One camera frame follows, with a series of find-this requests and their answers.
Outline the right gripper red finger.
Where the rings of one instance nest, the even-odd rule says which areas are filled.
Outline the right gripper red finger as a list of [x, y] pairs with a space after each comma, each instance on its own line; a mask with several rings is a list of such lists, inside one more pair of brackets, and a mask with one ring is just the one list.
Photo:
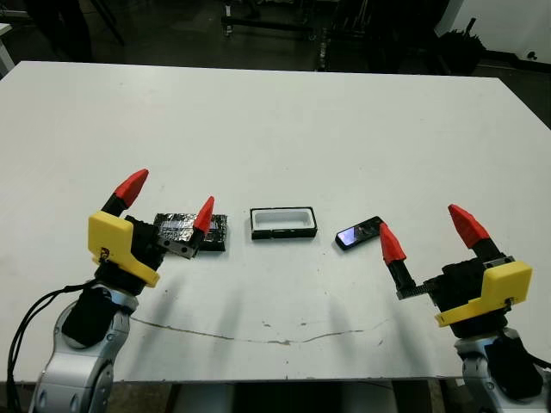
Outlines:
[[450, 217], [463, 243], [481, 261], [500, 258], [500, 250], [484, 226], [467, 210], [456, 204], [448, 206]]
[[386, 264], [398, 292], [410, 290], [416, 286], [406, 265], [406, 254], [398, 239], [386, 223], [380, 224], [380, 240], [383, 261]]

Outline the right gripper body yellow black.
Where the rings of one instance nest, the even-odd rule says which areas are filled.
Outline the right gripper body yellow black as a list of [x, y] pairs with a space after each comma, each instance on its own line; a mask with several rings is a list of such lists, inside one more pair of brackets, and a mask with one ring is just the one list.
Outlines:
[[427, 294], [439, 313], [441, 328], [451, 328], [457, 338], [489, 334], [507, 325], [505, 313], [526, 300], [532, 267], [505, 257], [487, 267], [478, 259], [449, 264], [443, 273], [417, 286], [412, 280], [397, 286], [399, 299]]

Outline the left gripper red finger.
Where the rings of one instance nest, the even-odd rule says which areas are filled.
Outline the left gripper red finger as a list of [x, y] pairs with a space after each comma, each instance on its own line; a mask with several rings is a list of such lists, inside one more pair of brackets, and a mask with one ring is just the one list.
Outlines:
[[131, 174], [110, 195], [101, 211], [119, 217], [134, 203], [148, 175], [148, 169], [138, 170]]
[[193, 232], [189, 239], [189, 247], [191, 248], [190, 256], [194, 257], [204, 238], [210, 231], [211, 219], [214, 209], [214, 197], [209, 196], [206, 202], [201, 207], [193, 224]]

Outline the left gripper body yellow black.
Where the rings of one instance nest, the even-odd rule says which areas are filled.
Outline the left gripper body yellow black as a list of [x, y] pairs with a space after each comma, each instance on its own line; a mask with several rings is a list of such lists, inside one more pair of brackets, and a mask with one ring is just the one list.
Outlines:
[[158, 269], [167, 253], [194, 257], [192, 244], [170, 240], [159, 226], [104, 211], [89, 217], [88, 249], [97, 264], [95, 278], [133, 296], [157, 285]]

